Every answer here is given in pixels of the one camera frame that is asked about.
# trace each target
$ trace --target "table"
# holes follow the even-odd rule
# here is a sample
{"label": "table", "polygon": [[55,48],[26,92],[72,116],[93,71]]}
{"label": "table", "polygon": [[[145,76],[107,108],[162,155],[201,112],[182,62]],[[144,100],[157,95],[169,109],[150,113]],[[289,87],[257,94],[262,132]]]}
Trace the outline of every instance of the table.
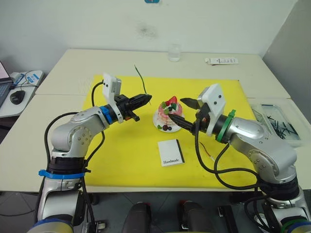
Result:
{"label": "table", "polygon": [[[241,66],[209,67],[204,63],[206,57],[219,56],[237,57]],[[172,63],[168,61],[166,53],[68,50],[37,89],[33,100],[0,144],[0,190],[37,192],[41,183],[37,171],[46,167],[43,135],[48,123],[64,112],[81,110],[93,74],[101,74],[105,70],[115,75],[136,75],[132,61],[135,61],[144,76],[204,78],[208,74],[208,77],[214,79],[239,79],[248,98],[289,98],[288,93],[257,55],[183,53],[180,62]],[[59,123],[67,120],[68,118],[62,119]],[[299,183],[303,189],[311,189],[309,181],[311,144],[296,151]],[[90,192],[230,191],[212,188],[93,186],[89,186],[88,190]]]}
{"label": "table", "polygon": [[[35,82],[35,85],[40,85],[43,77],[43,72],[41,70],[34,70],[27,73],[27,77],[31,77],[35,74],[39,80]],[[19,84],[22,84],[25,81],[25,77],[23,77]],[[37,87],[36,86],[27,86],[25,83],[20,87],[16,87],[15,89],[10,90],[8,96],[6,97],[5,101],[3,102],[2,106],[0,107],[0,118],[2,117],[14,117],[19,116],[24,109],[26,108],[27,104],[30,102],[32,97],[35,94]],[[16,91],[23,90],[25,91],[25,96],[23,101],[20,104],[13,104],[10,101],[10,96]]]}

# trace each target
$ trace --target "laptop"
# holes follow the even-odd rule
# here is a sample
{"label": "laptop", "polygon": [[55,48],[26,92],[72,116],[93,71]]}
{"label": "laptop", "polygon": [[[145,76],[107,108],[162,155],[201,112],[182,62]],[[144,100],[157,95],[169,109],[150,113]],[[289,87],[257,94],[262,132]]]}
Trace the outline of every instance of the laptop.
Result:
{"label": "laptop", "polygon": [[10,78],[8,72],[6,72],[3,64],[0,62],[0,107],[9,94],[12,84],[12,79]]}

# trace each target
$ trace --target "silver robotic arm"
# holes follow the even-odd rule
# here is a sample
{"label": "silver robotic arm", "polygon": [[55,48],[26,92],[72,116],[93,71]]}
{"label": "silver robotic arm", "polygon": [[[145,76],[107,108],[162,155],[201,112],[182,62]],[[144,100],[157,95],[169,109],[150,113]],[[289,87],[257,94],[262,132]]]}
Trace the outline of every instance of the silver robotic arm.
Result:
{"label": "silver robotic arm", "polygon": [[121,80],[104,74],[103,93],[108,103],[76,113],[68,123],[57,127],[52,133],[51,159],[43,176],[37,209],[38,222],[29,233],[72,233],[73,226],[84,220],[88,196],[81,191],[84,175],[91,156],[85,156],[91,140],[98,133],[118,121],[139,117],[133,110],[144,106],[151,96],[139,94],[132,98],[120,95]]}
{"label": "silver robotic arm", "polygon": [[195,134],[199,130],[216,140],[229,143],[246,155],[258,173],[261,190],[268,196],[263,204],[265,218],[271,232],[295,219],[310,221],[311,216],[298,186],[294,163],[295,150],[285,141],[269,133],[265,126],[253,120],[234,117],[235,110],[224,116],[225,99],[219,84],[207,87],[198,99],[181,99],[188,107],[197,109],[197,120],[192,124],[183,117],[170,115],[180,127]]}

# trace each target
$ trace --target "yellow mat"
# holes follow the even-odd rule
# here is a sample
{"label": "yellow mat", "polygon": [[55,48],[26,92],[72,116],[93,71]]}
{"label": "yellow mat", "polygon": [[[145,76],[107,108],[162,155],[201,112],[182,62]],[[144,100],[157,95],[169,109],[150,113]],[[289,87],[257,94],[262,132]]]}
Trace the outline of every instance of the yellow mat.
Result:
{"label": "yellow mat", "polygon": [[[94,76],[94,84],[102,80],[102,75]],[[139,77],[118,76],[122,80],[121,94],[127,97],[144,93]],[[151,105],[146,104],[134,112],[140,117],[139,122],[115,122],[105,130],[105,142],[91,159],[88,168],[92,170],[86,175],[87,185],[100,186],[128,186],[128,187],[223,187],[213,174],[200,167],[194,149],[194,136],[181,129],[176,133],[164,133],[155,128],[152,116],[159,104],[170,99],[173,95],[178,99],[190,97],[196,99],[201,91],[213,83],[219,83],[226,99],[224,114],[236,109],[236,116],[255,119],[239,81],[206,80],[206,79],[172,79],[172,78],[144,78],[146,90],[152,95]],[[83,109],[91,107],[91,89],[84,102]],[[96,89],[95,105],[106,105],[102,95],[102,87]],[[195,112],[183,103],[186,120],[193,122]],[[88,155],[101,140],[98,134],[92,141]],[[160,162],[158,141],[178,139],[185,159],[184,164],[162,167]],[[200,133],[199,140],[205,145],[209,154],[216,158],[225,146],[215,140],[215,136],[208,137]],[[210,159],[200,145],[201,155],[205,164],[212,168]],[[245,155],[230,147],[219,161],[218,168],[246,167],[253,169],[251,162]],[[255,183],[255,178],[246,172],[230,172],[221,177],[233,185],[247,185]]]}

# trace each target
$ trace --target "floor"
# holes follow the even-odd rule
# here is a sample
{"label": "floor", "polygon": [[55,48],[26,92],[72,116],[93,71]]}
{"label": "floor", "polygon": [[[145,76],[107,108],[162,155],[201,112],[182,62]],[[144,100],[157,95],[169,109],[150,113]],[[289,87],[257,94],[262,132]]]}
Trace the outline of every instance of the floor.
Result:
{"label": "floor", "polygon": [[[210,211],[211,221],[219,233],[227,232],[225,219],[220,218],[217,207],[228,205],[231,192],[147,192],[100,194],[100,202],[93,207],[96,220],[106,220],[106,233],[120,233],[128,211],[138,201],[147,202],[152,209],[152,233],[178,231],[176,207],[180,200],[193,200]],[[0,195],[0,214],[20,214],[35,208],[36,195],[3,192]],[[261,231],[245,216],[243,205],[233,205],[233,214],[239,232]],[[0,216],[0,232],[25,233],[34,223],[34,213],[23,216]],[[80,233],[82,225],[74,228]]]}

